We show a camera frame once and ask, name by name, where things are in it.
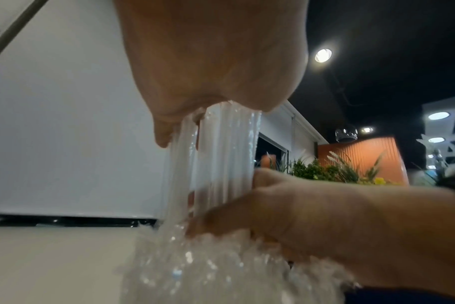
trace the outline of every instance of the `blue fabric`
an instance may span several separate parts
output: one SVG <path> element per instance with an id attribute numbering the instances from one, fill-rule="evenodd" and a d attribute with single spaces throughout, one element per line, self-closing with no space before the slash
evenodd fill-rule
<path id="1" fill-rule="evenodd" d="M 358 289 L 346 293 L 346 304 L 455 304 L 455 299 L 416 290 Z"/>

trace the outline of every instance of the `person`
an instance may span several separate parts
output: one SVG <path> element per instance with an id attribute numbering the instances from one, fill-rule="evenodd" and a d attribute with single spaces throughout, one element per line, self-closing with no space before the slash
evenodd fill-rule
<path id="1" fill-rule="evenodd" d="M 269 111 L 307 64 L 308 0 L 115 0 L 136 85 L 166 147 L 199 108 L 235 100 Z M 455 297 L 455 179 L 438 188 L 368 187 L 256 171 L 253 190 L 194 218 L 188 233 L 248 228 L 283 254 L 344 264 L 366 286 Z"/>

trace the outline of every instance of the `plastic packaging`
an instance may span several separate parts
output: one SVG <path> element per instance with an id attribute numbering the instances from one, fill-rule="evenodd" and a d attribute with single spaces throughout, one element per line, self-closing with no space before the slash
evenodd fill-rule
<path id="1" fill-rule="evenodd" d="M 327 261 L 288 263 L 261 250 L 249 233 L 186 239 L 188 195 L 194 213 L 251 189 L 261 114 L 233 102 L 208 108 L 197 127 L 186 117 L 173 137 L 163 180 L 166 217 L 158 229 L 141 227 L 134 255 L 123 267 L 121 304 L 312 303 L 344 301 L 344 269 Z"/>

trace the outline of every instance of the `transparent plastic bag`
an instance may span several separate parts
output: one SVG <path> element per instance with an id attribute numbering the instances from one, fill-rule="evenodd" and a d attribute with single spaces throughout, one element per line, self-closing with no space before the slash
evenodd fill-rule
<path id="1" fill-rule="evenodd" d="M 221 238 L 186 239 L 188 196 L 200 215 L 247 193 L 252 186 L 261 114 L 233 102 L 208 108 L 197 126 L 186 117 L 173 136 L 165 164 L 165 220 L 141 227 L 135 252 L 123 267 L 121 304 L 313 303 L 344 301 L 352 278 L 337 264 L 314 261 L 292 269 L 265 252 L 249 231 Z"/>

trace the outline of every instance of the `yellow flower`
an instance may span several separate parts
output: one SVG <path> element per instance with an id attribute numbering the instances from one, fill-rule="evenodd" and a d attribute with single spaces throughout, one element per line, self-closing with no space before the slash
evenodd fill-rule
<path id="1" fill-rule="evenodd" d="M 374 180 L 375 185 L 386 185 L 386 181 L 382 177 L 376 177 Z"/>

